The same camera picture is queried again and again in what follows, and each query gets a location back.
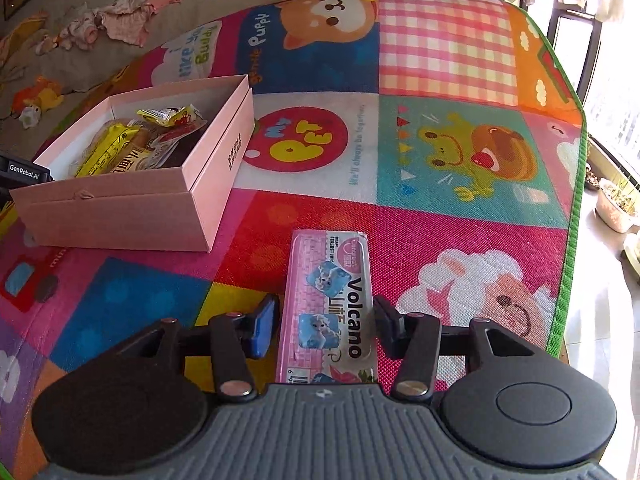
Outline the colourful cartoon play mat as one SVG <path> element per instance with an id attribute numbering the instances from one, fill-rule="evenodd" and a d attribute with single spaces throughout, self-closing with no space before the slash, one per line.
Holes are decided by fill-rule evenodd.
<path id="1" fill-rule="evenodd" d="M 208 252 L 42 246 L 1 215 L 1 470 L 46 464 L 32 404 L 161 318 L 284 303 L 296 230 L 367 235 L 372 295 L 550 353 L 566 321 L 582 107 L 544 34 L 499 0 L 283 0 L 219 13 L 124 67 L 115 94 L 245 76 L 254 129 Z"/>

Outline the pink Volcano gum packet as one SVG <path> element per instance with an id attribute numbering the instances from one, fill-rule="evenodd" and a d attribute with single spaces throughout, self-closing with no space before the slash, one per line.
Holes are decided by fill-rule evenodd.
<path id="1" fill-rule="evenodd" d="M 293 233 L 280 329 L 280 384 L 378 380 L 367 235 Z"/>

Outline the pink cardboard box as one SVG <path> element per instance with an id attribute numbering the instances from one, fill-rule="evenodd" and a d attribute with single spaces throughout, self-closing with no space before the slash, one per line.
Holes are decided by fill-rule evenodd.
<path id="1" fill-rule="evenodd" d="M 70 165 L 110 119 L 194 105 L 206 129 L 179 166 L 74 178 Z M 42 246 L 208 252 L 254 129 L 245 76 L 192 79 L 115 94 L 67 128 L 37 165 L 47 183 L 17 188 L 18 216 Z"/>

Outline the yellow snack stick packet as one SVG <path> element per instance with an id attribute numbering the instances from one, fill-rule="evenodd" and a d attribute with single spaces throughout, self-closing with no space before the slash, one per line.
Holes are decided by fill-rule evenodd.
<path id="1" fill-rule="evenodd" d="M 75 171 L 75 177 L 89 177 L 104 174 L 116 156 L 134 140 L 140 131 L 137 124 L 107 122 L 96 134 Z"/>

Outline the pink baby clothes pile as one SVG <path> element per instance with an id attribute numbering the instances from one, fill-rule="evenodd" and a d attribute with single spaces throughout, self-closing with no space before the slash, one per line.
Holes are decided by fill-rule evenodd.
<path id="1" fill-rule="evenodd" d="M 116 0 L 109 6 L 82 10 L 55 37 L 44 36 L 35 46 L 36 55 L 56 48 L 89 51 L 100 32 L 111 40 L 142 48 L 150 36 L 152 19 L 161 10 L 180 3 L 182 0 Z"/>

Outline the orange yellow plush toy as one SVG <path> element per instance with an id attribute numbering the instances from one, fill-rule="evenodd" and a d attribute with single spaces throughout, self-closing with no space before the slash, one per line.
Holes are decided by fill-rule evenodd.
<path id="1" fill-rule="evenodd" d="M 64 102 L 62 86 L 56 81 L 38 76 L 35 83 L 15 93 L 11 112 L 18 116 L 24 129 L 35 128 L 47 110 L 53 110 Z"/>

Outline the yellow cake snack packet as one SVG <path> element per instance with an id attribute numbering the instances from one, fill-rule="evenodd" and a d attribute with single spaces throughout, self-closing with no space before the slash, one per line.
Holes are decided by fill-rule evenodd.
<path id="1" fill-rule="evenodd" d="M 155 169 L 163 165 L 163 153 L 154 145 L 160 130 L 142 128 L 132 140 L 116 155 L 108 172 L 126 174 L 141 170 Z"/>

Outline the white flower pot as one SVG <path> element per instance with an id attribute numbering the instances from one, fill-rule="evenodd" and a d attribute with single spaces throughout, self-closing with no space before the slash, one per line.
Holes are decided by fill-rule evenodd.
<path id="1" fill-rule="evenodd" d="M 599 181 L 596 213 L 613 231 L 624 234 L 639 225 L 639 190 L 628 179 Z"/>

